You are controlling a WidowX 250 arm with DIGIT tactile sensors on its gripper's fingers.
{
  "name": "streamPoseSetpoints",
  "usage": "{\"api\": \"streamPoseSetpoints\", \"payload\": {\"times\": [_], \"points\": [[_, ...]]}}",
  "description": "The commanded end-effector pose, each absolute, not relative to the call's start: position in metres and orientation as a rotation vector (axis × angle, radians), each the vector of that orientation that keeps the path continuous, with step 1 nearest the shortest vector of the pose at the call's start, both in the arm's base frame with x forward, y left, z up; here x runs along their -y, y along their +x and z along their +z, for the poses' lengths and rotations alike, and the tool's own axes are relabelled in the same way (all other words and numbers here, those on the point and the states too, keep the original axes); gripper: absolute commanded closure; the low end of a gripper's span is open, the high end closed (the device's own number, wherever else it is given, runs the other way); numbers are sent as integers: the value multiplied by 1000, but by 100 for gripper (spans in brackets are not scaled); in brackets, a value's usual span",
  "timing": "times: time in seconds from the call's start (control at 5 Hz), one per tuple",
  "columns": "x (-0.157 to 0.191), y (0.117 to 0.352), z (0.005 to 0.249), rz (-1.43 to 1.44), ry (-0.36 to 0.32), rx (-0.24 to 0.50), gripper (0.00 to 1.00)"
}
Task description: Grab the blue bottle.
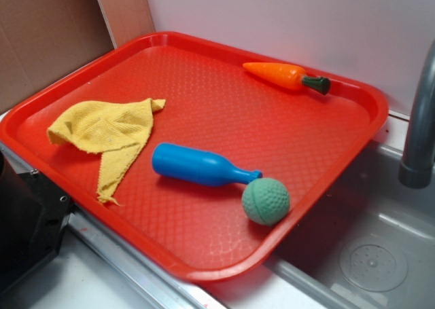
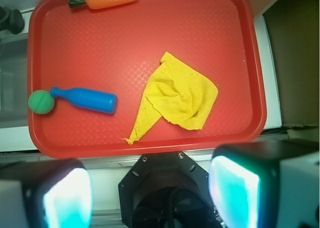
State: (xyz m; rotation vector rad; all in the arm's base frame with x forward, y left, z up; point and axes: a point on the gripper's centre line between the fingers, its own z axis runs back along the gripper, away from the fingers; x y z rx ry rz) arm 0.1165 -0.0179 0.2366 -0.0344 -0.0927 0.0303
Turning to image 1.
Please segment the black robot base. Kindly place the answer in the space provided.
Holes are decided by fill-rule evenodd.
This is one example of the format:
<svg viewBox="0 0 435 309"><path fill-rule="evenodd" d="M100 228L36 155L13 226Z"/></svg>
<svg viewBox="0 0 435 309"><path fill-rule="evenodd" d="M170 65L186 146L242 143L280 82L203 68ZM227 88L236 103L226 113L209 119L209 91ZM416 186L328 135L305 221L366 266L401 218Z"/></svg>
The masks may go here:
<svg viewBox="0 0 435 309"><path fill-rule="evenodd" d="M1 154L1 294L53 260L71 198L41 172L17 173Z"/></svg>

